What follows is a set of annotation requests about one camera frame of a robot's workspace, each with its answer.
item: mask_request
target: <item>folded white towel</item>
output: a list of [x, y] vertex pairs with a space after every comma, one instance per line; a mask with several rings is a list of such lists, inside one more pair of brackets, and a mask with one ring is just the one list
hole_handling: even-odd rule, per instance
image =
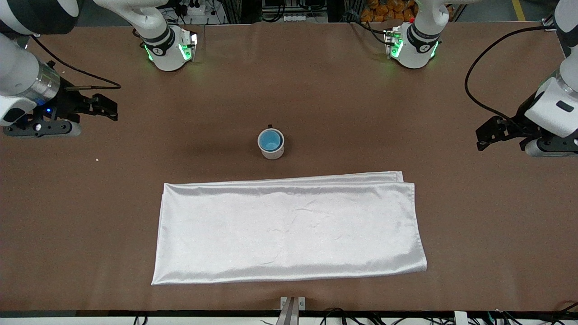
[[424, 271], [401, 173], [165, 184], [153, 285]]

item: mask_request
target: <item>brown tabletop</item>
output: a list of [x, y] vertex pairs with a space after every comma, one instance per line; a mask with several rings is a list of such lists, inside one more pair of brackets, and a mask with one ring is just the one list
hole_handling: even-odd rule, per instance
[[[475, 129], [492, 114], [463, 89], [482, 50], [529, 25], [449, 24], [415, 71], [346, 24], [194, 27], [198, 61], [176, 72], [148, 62], [130, 28], [43, 36], [123, 85], [105, 92], [119, 120], [83, 116], [77, 138], [0, 137], [0, 308], [272, 309], [296, 295], [309, 309], [535, 311], [575, 300], [576, 160], [531, 158], [517, 141], [478, 152]], [[555, 33], [517, 35], [480, 62], [472, 92], [512, 115], [561, 60]], [[256, 145], [267, 124], [287, 138], [276, 161]], [[416, 184], [426, 272], [150, 286], [163, 182], [370, 171]]]

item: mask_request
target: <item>floor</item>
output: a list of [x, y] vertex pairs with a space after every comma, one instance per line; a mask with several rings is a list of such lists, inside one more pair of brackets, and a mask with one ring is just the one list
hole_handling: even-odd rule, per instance
[[[554, 11], [556, 3], [557, 0], [483, 0], [467, 5], [458, 21], [540, 20]], [[207, 14], [207, 18], [212, 22], [216, 17]], [[128, 26], [129, 24], [113, 12], [97, 6], [92, 0], [86, 0], [77, 25]]]

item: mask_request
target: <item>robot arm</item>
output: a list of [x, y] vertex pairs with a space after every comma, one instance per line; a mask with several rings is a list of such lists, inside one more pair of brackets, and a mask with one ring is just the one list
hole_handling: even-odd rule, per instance
[[478, 150], [524, 138], [520, 147], [532, 157], [578, 154], [578, 2], [560, 0], [554, 20], [561, 40], [572, 50], [570, 56], [510, 118], [517, 125], [494, 116], [476, 130]]
[[403, 23], [394, 29], [395, 34], [388, 36], [386, 41], [395, 45], [387, 46], [387, 53], [407, 68], [425, 66], [434, 57], [439, 35], [450, 18], [445, 4], [478, 1], [480, 0], [416, 0], [420, 11], [415, 21]]
[[174, 71], [194, 58], [197, 35], [166, 23], [156, 8], [168, 0], [94, 0], [126, 19], [139, 33], [149, 60], [163, 71]]
[[[144, 41], [149, 59], [163, 71], [192, 60], [197, 35], [169, 26], [156, 6], [167, 0], [95, 0], [128, 20]], [[77, 0], [0, 0], [0, 125], [9, 136], [75, 136], [79, 113], [117, 120], [117, 104], [91, 98], [60, 77], [52, 65], [10, 40], [19, 35], [65, 34], [80, 13]]]

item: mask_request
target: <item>metal bracket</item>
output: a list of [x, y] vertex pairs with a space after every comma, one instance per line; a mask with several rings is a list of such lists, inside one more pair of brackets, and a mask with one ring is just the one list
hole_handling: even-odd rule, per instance
[[18, 122], [3, 128], [7, 136], [20, 138], [40, 138], [43, 136], [78, 136], [80, 125], [76, 121], [44, 119], [45, 109], [36, 107], [33, 114], [25, 115]]
[[394, 28], [392, 28], [391, 32], [385, 33], [383, 35], [383, 40], [386, 43], [394, 43], [395, 46], [391, 46], [391, 45], [387, 45], [386, 44], [386, 54], [387, 54], [387, 58], [391, 59], [392, 55], [395, 55], [400, 49], [401, 49], [401, 34], [399, 33], [401, 30], [401, 26], [396, 26]]
[[540, 19], [540, 21], [542, 22], [542, 26], [552, 26], [552, 28], [544, 29], [544, 32], [555, 32], [556, 31], [556, 27], [554, 26], [554, 14], [553, 13], [550, 14], [546, 18]]
[[[287, 297], [281, 297], [281, 309], [285, 306], [285, 302], [287, 301]], [[299, 310], [305, 310], [305, 297], [299, 297], [297, 302], [299, 303]]]
[[[299, 297], [298, 299], [295, 297], [281, 298], [283, 308], [275, 325], [299, 325], [299, 307], [301, 306], [299, 302], [301, 298], [303, 297]], [[305, 307], [305, 298], [303, 298], [302, 301], [303, 307]]]
[[468, 325], [468, 313], [461, 311], [454, 311], [455, 325]]

